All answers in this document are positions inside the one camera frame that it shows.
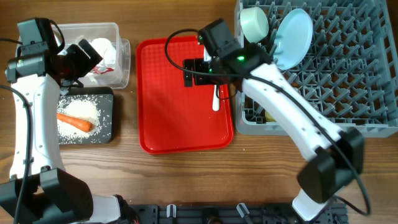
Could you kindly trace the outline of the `white plastic spoon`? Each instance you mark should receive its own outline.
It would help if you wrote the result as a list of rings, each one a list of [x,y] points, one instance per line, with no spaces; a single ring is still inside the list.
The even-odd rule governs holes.
[[[218,85],[214,86],[212,109],[213,109],[213,111],[219,111],[220,110],[220,99],[219,99],[219,87],[218,87]]]

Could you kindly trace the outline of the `orange carrot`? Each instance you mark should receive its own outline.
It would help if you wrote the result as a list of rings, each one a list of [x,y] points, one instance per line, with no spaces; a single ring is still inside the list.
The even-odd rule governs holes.
[[[65,114],[57,114],[57,119],[60,121],[63,121],[64,123],[67,123],[71,126],[74,126],[75,128],[83,131],[83,132],[90,132],[93,129],[93,124],[89,121],[85,121],[80,118],[75,118],[71,116],[67,116]]]

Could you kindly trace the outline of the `mint green bowl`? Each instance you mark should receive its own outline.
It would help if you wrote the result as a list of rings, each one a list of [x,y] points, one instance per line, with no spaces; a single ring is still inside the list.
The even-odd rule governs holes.
[[[243,9],[240,13],[242,32],[249,43],[258,43],[269,33],[269,23],[260,7]]]

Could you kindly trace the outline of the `yellow plastic cup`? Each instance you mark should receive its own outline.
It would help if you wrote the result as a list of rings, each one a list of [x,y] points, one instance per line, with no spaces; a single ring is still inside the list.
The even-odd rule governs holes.
[[[265,112],[265,118],[267,122],[275,122],[274,117],[268,111]]]

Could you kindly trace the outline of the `light blue plate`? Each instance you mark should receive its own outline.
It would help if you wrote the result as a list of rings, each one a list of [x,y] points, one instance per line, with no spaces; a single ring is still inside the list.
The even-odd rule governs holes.
[[[274,43],[274,59],[280,70],[297,66],[306,56],[313,37],[313,22],[303,9],[294,9],[282,20]]]

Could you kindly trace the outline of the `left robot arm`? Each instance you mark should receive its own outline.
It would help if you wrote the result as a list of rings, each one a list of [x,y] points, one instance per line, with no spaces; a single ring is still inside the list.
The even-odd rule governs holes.
[[[60,155],[60,90],[78,84],[101,55],[86,40],[57,40],[53,20],[35,17],[17,27],[17,55],[5,71],[16,106],[16,148],[10,178],[1,184],[1,207],[15,223],[139,223],[122,196],[92,194],[66,172]]]

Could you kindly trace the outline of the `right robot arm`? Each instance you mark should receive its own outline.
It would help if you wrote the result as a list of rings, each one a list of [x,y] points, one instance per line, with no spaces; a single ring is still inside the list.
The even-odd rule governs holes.
[[[364,164],[364,137],[355,128],[342,130],[318,112],[281,74],[270,56],[257,44],[240,46],[223,19],[196,31],[198,41],[210,55],[204,69],[193,69],[208,82],[241,82],[241,90],[270,112],[291,137],[306,160],[297,176],[300,192],[292,208],[305,222],[316,219],[326,207],[340,200],[339,192],[357,181],[366,209],[371,214],[368,193],[360,178]]]

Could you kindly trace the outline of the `clear plastic waste bin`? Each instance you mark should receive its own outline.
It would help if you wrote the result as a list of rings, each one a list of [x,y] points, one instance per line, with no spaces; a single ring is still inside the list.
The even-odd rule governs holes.
[[[114,22],[60,24],[52,27],[57,44],[77,44],[85,39],[103,58],[79,81],[84,86],[108,86],[123,89],[129,83],[131,48],[127,39],[119,35],[119,26]]]

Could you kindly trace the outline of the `grey dishwasher rack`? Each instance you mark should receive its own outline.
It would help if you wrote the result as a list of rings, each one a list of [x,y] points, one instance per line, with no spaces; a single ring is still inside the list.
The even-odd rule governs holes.
[[[238,1],[234,15],[251,7],[268,18],[262,48],[271,54],[289,12],[303,9],[311,17],[308,53],[284,77],[323,116],[367,138],[397,132],[397,50],[386,1]]]

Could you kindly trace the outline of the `red snack wrapper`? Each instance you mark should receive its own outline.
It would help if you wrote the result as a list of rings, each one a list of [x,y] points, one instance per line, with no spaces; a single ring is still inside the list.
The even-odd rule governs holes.
[[[102,75],[108,72],[113,72],[114,69],[110,67],[99,67],[95,66],[92,70],[91,73],[97,74],[97,75]]]

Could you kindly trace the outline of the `large crumpled white tissue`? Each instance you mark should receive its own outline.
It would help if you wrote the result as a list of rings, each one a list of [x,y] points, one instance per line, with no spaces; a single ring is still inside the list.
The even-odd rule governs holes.
[[[116,49],[110,40],[97,38],[90,42],[90,44],[103,58],[98,64],[100,67],[112,67],[116,64]]]

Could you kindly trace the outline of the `red serving tray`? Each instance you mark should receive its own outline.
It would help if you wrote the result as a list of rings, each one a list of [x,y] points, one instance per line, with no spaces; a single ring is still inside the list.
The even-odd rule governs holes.
[[[228,86],[219,88],[220,108],[213,110],[214,86],[185,87],[183,72],[172,66],[202,58],[203,46],[191,36],[149,39],[136,50],[139,142],[149,154],[226,147],[234,138]]]

